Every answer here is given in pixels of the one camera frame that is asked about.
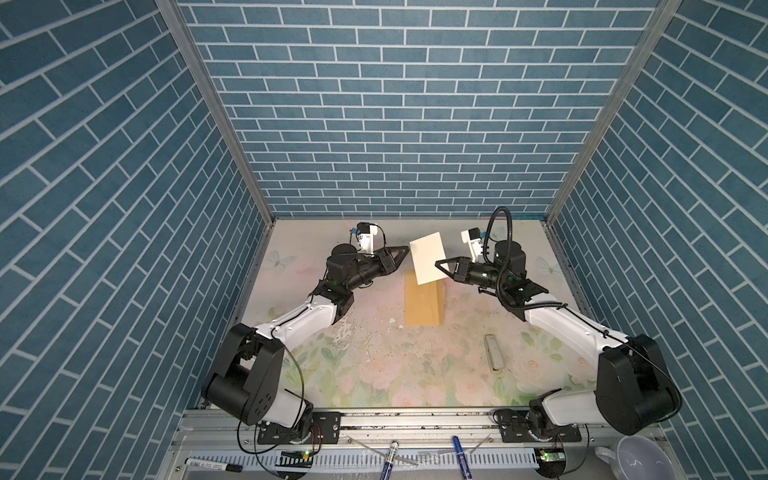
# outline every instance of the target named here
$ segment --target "brick wallpaper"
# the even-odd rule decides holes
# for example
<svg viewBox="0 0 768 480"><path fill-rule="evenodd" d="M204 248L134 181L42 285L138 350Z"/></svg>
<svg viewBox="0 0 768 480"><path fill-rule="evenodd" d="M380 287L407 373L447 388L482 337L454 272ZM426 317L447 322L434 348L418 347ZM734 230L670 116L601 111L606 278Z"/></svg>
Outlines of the brick wallpaper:
<svg viewBox="0 0 768 480"><path fill-rule="evenodd" d="M767 25L684 0L555 223L598 318L663 345L688 478L768 478Z"/></svg>
<svg viewBox="0 0 768 480"><path fill-rule="evenodd" d="M656 3L180 2L278 216L520 218L543 218Z"/></svg>
<svg viewBox="0 0 768 480"><path fill-rule="evenodd" d="M263 229L152 0L0 2L0 478L145 478Z"/></svg>

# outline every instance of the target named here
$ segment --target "marker pen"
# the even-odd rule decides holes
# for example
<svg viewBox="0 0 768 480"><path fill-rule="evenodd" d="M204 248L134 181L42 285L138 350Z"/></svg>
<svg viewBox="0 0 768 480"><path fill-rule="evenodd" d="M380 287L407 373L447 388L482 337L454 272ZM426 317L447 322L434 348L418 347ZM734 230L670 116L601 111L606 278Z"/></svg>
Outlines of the marker pen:
<svg viewBox="0 0 768 480"><path fill-rule="evenodd" d="M384 462L384 470L382 470L382 476L380 480L389 480L389 473L392 472L392 464L395 462L395 455L397 455L397 442L389 444L389 454L386 456L386 462Z"/></svg>
<svg viewBox="0 0 768 480"><path fill-rule="evenodd" d="M233 463L214 462L212 460L202 460L200 458L187 458L184 462L187 465L193 467L212 468L213 470L226 470L227 472L242 472L242 465L235 465Z"/></svg>
<svg viewBox="0 0 768 480"><path fill-rule="evenodd" d="M453 436L453 448L456 450L458 466L462 469L462 477L464 480L472 480L472 473L469 471L469 465L467 464L467 455L464 454L462 444L458 441L456 435Z"/></svg>

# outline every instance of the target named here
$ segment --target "mug handle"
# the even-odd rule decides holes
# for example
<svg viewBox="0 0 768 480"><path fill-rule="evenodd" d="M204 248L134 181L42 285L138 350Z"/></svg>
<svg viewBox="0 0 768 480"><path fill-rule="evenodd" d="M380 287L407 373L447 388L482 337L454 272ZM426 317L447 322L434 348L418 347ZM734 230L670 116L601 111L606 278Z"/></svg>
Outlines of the mug handle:
<svg viewBox="0 0 768 480"><path fill-rule="evenodd" d="M611 449L605 447L594 447L594 454L603 462L611 463L611 460L616 459L616 454Z"/></svg>

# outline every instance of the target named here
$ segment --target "floral tablecloth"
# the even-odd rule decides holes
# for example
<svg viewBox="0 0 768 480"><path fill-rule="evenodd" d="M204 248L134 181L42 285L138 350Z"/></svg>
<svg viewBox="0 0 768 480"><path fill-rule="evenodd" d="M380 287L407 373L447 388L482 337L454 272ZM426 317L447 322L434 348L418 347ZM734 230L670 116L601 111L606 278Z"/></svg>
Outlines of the floral tablecloth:
<svg viewBox="0 0 768 480"><path fill-rule="evenodd" d="M440 231L447 257L466 256L460 232L484 229L487 220L381 220L388 245ZM325 270L331 249L349 239L351 220L278 220L243 322L255 326L301 304ZM505 235L494 226L494 237ZM526 252L528 276L572 306L541 224L514 222L514 239ZM381 243L376 239L376 248ZM515 406L556 388L594 385L595 368L550 334L506 312L477 288L445 282L445 318L438 327L403 322L406 259L394 274L355 290L347 315L293 351L306 397L323 408L403 406ZM505 361L491 372L484 336L496 335ZM300 389L296 368L283 360L281 388Z"/></svg>

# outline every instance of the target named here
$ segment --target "white paper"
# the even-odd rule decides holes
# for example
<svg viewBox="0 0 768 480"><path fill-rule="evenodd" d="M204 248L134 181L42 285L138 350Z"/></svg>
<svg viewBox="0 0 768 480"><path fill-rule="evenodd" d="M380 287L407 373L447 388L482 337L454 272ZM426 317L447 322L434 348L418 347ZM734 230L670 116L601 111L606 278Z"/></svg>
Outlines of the white paper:
<svg viewBox="0 0 768 480"><path fill-rule="evenodd" d="M413 258L413 268L416 270L417 284L423 285L447 277L435 266L436 261L445 259L440 232L413 240L411 258Z"/></svg>

